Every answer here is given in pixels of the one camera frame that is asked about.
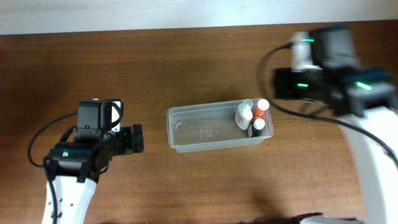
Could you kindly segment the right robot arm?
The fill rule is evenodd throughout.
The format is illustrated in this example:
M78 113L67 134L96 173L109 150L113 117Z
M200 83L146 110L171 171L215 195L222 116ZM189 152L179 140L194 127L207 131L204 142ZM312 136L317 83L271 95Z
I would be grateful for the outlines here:
M351 32L340 26L296 32L292 65L275 71L278 100L332 110L356 163L366 223L397 222L397 94L391 75L363 68Z

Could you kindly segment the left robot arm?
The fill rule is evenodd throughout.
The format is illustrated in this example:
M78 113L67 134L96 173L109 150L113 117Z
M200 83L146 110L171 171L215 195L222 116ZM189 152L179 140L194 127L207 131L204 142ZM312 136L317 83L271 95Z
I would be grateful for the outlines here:
M76 115L77 124L42 161L47 178L43 223L83 223L112 158L144 151L142 126L121 126L120 99L81 101Z

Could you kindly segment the black bottle white cap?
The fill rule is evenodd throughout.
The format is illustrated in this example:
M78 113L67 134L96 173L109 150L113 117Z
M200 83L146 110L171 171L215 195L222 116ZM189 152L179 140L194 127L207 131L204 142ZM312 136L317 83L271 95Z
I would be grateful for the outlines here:
M248 137L249 138L259 137L264 127L265 127L265 121L262 118L256 119L248 127Z

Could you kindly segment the white spray bottle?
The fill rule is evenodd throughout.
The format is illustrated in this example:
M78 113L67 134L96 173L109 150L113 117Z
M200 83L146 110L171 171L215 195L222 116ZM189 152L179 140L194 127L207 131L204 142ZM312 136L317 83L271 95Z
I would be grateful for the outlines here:
M242 130L247 130L251 123L253 117L252 107L253 101L250 99L245 99L242 103L238 105L235 115L235 122Z

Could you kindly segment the orange bottle white cap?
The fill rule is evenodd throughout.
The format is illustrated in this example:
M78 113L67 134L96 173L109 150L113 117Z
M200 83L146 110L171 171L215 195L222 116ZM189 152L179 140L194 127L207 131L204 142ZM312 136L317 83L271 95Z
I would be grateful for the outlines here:
M253 123L255 120L262 118L269 107L270 103L266 99L260 99L256 104L256 109L254 110L251 122Z

